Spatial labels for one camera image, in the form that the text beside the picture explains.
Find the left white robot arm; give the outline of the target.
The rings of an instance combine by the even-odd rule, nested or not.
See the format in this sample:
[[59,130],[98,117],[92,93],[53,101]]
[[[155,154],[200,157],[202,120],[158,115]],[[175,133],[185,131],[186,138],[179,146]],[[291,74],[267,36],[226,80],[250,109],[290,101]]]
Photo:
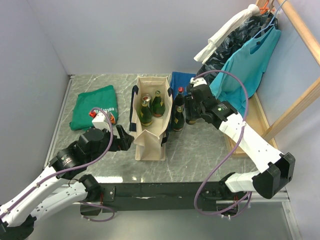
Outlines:
[[60,150],[43,172],[21,193],[0,207],[0,238],[24,240],[40,220],[82,201],[94,201],[101,187],[91,174],[83,175],[72,186],[53,192],[69,183],[107,152],[127,151],[134,137],[117,125],[118,135],[107,129],[90,128],[67,148]]

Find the red cap cola bottle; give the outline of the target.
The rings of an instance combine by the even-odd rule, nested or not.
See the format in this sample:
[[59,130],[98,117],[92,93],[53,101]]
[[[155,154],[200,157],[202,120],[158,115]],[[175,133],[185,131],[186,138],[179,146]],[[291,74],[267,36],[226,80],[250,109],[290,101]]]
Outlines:
[[184,88],[179,87],[177,95],[174,99],[174,109],[177,112],[182,113],[184,111],[184,108],[185,108]]

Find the beige canvas tote bag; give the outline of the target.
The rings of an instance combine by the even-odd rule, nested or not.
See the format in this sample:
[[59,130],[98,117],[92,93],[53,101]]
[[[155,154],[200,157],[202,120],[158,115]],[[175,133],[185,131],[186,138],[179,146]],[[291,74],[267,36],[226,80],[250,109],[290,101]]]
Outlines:
[[[146,126],[141,122],[141,107],[143,99],[150,96],[148,106],[156,97],[156,91],[165,107],[163,115],[151,115],[152,123]],[[131,91],[131,106],[129,115],[129,131],[136,145],[135,159],[137,161],[164,161],[166,159],[166,142],[169,138],[171,112],[173,108],[173,90],[170,88],[167,76],[139,76]]]

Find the silver top can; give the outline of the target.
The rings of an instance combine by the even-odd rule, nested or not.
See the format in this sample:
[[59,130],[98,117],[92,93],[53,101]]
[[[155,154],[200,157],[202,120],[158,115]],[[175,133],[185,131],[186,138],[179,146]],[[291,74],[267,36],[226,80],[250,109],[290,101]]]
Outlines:
[[197,119],[194,118],[189,110],[185,110],[185,122],[188,125],[194,125],[197,122]]

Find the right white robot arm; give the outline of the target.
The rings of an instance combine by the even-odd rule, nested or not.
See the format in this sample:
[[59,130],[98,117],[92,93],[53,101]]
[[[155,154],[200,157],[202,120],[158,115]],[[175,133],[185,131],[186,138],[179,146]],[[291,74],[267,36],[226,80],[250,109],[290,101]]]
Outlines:
[[197,116],[239,142],[257,168],[231,174],[219,187],[222,198],[231,199],[237,192],[257,192],[271,199],[292,180],[296,159],[291,153],[283,154],[265,141],[229,102],[217,100],[207,84],[191,83],[188,91]]

